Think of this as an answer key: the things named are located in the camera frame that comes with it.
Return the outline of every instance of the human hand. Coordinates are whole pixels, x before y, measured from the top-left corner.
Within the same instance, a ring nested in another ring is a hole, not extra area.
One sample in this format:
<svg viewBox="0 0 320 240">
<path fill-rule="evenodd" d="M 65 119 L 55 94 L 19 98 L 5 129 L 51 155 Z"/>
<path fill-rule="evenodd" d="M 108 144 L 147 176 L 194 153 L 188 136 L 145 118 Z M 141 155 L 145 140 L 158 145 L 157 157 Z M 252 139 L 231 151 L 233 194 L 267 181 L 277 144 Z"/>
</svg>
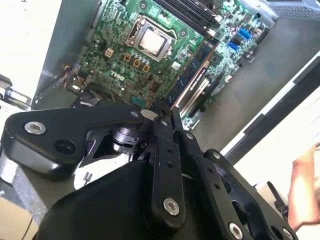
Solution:
<svg viewBox="0 0 320 240">
<path fill-rule="evenodd" d="M 313 146 L 292 164 L 288 222 L 294 231 L 302 225 L 319 223 L 319 209 L 314 188 L 315 151 L 316 146 Z"/>
</svg>

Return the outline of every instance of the motherboard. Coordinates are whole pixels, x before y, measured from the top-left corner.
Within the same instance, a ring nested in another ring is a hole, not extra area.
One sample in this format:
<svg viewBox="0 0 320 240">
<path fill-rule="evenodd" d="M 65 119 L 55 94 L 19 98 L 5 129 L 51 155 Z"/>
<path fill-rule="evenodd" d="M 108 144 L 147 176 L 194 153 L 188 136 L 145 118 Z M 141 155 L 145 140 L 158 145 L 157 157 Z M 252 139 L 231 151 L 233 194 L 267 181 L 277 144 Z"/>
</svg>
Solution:
<svg viewBox="0 0 320 240">
<path fill-rule="evenodd" d="M 79 75 L 141 109 L 177 106 L 189 130 L 267 33 L 234 0 L 107 0 Z"/>
</svg>

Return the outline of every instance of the cpu socket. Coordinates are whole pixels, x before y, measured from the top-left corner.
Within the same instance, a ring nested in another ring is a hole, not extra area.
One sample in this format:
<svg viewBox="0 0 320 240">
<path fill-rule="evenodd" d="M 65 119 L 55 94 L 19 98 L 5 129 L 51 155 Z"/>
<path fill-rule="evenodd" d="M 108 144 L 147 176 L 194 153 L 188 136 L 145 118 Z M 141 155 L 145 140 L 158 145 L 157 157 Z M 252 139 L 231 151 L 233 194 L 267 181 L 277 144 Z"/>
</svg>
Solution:
<svg viewBox="0 0 320 240">
<path fill-rule="evenodd" d="M 175 40 L 177 35 L 173 29 L 167 30 L 147 16 L 139 15 L 125 43 L 160 62 L 172 54 Z"/>
</svg>

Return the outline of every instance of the blue sata port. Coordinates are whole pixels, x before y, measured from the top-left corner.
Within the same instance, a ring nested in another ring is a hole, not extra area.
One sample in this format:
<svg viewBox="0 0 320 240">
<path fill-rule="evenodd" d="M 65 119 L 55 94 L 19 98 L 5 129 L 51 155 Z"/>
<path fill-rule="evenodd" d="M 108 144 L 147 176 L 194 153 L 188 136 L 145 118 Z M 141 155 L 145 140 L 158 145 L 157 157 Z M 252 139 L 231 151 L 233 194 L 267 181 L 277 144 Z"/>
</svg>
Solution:
<svg viewBox="0 0 320 240">
<path fill-rule="evenodd" d="M 238 31 L 238 35 L 240 35 L 241 37 L 243 37 L 246 40 L 250 40 L 251 39 L 250 32 L 248 32 L 244 28 L 240 28 L 240 30 Z"/>
<path fill-rule="evenodd" d="M 238 49 L 239 49 L 239 47 L 237 46 L 237 45 L 235 45 L 233 42 L 229 42 L 228 43 L 228 46 L 230 47 L 230 48 L 232 48 L 233 50 L 235 50 L 235 51 L 237 51 Z"/>
</svg>

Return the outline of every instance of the screw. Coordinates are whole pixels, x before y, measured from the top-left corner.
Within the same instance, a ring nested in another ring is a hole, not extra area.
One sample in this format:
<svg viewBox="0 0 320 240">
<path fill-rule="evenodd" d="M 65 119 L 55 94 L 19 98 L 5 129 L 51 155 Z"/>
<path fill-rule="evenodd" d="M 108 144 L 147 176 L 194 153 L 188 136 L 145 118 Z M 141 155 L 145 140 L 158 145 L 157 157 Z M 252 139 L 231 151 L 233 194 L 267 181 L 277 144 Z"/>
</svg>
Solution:
<svg viewBox="0 0 320 240">
<path fill-rule="evenodd" d="M 46 132 L 46 127 L 40 122 L 30 121 L 24 125 L 24 129 L 34 135 L 42 135 Z"/>
<path fill-rule="evenodd" d="M 132 111 L 132 112 L 130 112 L 131 113 L 131 115 L 132 116 L 134 116 L 134 117 L 136 117 L 136 118 L 138 118 L 139 117 L 139 114 L 138 113 L 136 113 L 135 111 Z"/>
<path fill-rule="evenodd" d="M 163 207 L 164 210 L 172 216 L 177 216 L 180 212 L 178 203 L 171 197 L 168 197 L 163 201 Z"/>
<path fill-rule="evenodd" d="M 291 234 L 286 228 L 283 228 L 283 231 L 284 231 L 285 235 L 286 235 L 290 240 L 294 240 L 294 237 L 292 236 L 292 234 Z"/>
<path fill-rule="evenodd" d="M 242 240 L 244 238 L 241 229 L 233 222 L 229 224 L 229 230 L 236 239 Z"/>
<path fill-rule="evenodd" d="M 220 155 L 219 155 L 219 153 L 217 153 L 217 152 L 214 152 L 214 153 L 213 153 L 213 156 L 214 156 L 216 159 L 220 159 Z"/>
<path fill-rule="evenodd" d="M 190 133 L 190 132 L 187 132 L 186 133 L 186 136 L 190 139 L 194 139 L 194 136 Z"/>
<path fill-rule="evenodd" d="M 161 120 L 161 123 L 165 126 L 168 126 L 168 123 L 166 121 Z"/>
</svg>

